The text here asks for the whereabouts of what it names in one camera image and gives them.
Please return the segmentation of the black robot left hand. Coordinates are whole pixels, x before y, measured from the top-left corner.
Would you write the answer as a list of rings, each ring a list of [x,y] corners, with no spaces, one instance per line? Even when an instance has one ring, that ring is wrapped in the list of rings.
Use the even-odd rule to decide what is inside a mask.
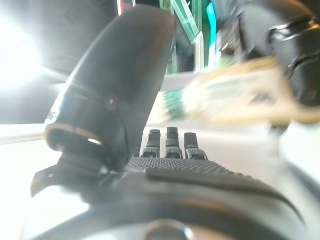
[[[58,162],[34,175],[23,240],[305,240],[295,206],[267,184],[200,157],[133,156],[176,33],[135,6],[81,58],[45,121]]]

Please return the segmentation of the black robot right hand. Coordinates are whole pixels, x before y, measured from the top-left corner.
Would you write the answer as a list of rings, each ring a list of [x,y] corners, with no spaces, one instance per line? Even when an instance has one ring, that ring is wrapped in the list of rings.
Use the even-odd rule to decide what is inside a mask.
[[[274,57],[297,101],[320,104],[320,25],[297,0],[251,0],[239,15],[240,39],[248,59]]]

